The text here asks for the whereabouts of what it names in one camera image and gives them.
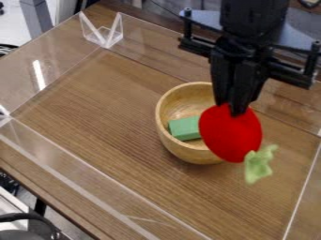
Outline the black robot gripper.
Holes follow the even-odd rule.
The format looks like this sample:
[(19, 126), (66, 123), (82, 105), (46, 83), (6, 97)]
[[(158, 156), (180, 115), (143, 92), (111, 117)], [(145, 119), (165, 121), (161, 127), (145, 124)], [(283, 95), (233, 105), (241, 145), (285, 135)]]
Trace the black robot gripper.
[(209, 58), (216, 104), (229, 102), (233, 116), (246, 112), (269, 78), (312, 86), (321, 43), (291, 26), (289, 1), (222, 0), (218, 10), (180, 13), (180, 48)]

